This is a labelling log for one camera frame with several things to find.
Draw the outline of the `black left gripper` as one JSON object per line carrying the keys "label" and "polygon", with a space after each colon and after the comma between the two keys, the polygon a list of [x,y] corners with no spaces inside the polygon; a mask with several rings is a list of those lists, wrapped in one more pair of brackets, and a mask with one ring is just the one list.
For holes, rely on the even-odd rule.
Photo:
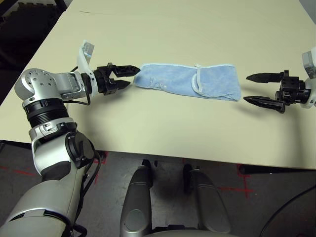
{"label": "black left gripper", "polygon": [[[113,64],[108,63],[106,66],[97,67],[93,72],[98,92],[103,93],[104,95],[115,94],[118,90],[125,89],[130,85],[129,81],[125,80],[115,80],[110,78],[111,73],[113,72]],[[134,76],[140,72],[140,69],[127,65],[127,66],[115,66],[114,74],[116,76]]]}

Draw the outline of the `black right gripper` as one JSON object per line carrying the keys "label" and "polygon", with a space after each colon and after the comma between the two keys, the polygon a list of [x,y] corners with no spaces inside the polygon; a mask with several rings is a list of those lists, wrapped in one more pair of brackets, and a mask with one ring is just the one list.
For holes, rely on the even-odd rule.
{"label": "black right gripper", "polygon": [[255,106],[272,109],[279,113],[285,112],[285,107],[291,104],[305,104],[310,96],[310,89],[306,88],[299,77],[289,76],[289,71],[280,73],[258,73],[246,77],[247,80],[256,83],[280,82],[280,88],[276,92],[276,100],[264,96],[245,96],[243,99]]}

